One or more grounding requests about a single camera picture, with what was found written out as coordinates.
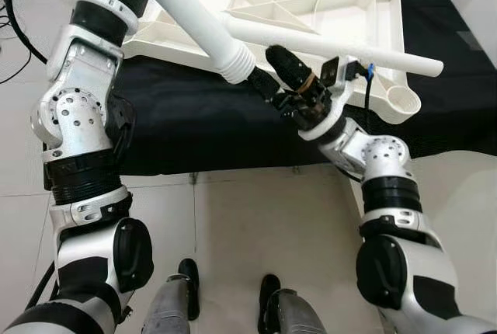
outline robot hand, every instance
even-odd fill
[[[462,315],[457,307],[454,266],[422,212],[405,142],[371,136],[342,116],[350,81],[357,75],[370,81],[368,70],[354,58],[337,57],[317,78],[281,46],[268,48],[266,59],[290,90],[262,70],[249,77],[251,84],[334,165],[361,176],[364,243],[356,273],[363,297],[400,334],[497,333],[492,323]]]

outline white plastic panel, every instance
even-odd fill
[[[311,33],[341,43],[404,52],[401,0],[200,0],[212,13],[228,12],[237,19]],[[266,63],[264,47],[249,43],[258,66]],[[153,0],[136,35],[125,42],[127,57],[144,54],[166,61],[213,71],[208,56]],[[316,72],[328,58],[300,55]],[[349,103],[363,106],[366,82],[355,81]],[[419,97],[409,89],[405,72],[377,68],[371,89],[371,109],[388,123],[399,124],[417,113]]]

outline black mat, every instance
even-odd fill
[[[459,33],[469,31],[450,0],[402,0],[405,51],[445,63],[438,78],[408,75],[421,111],[393,126],[372,116],[375,134],[404,139],[412,156],[450,150],[497,155],[497,71],[482,50]],[[219,75],[148,57],[125,60],[115,92],[137,110],[133,143],[123,164],[128,175],[326,162],[251,89]],[[363,112],[347,107],[363,120]]]

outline white tube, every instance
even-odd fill
[[[290,50],[326,58],[350,55],[358,57],[361,61],[373,62],[381,68],[393,68],[425,76],[435,77],[443,70],[443,62],[431,58],[365,45],[340,43],[313,33],[238,19],[227,13],[221,13],[218,17],[233,37],[249,43],[264,46],[279,44]]]
[[[216,70],[231,84],[247,79],[255,57],[198,0],[156,0],[209,55]]]

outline black shoe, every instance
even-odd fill
[[[281,289],[280,279],[274,274],[266,274],[262,279],[259,294],[259,321],[257,323],[259,334],[273,334],[280,329],[277,306],[275,305],[277,304],[277,299],[269,301],[271,295],[279,289]]]
[[[178,273],[189,277],[188,281],[188,319],[196,320],[200,315],[199,303],[199,270],[192,259],[183,259],[178,267]]]

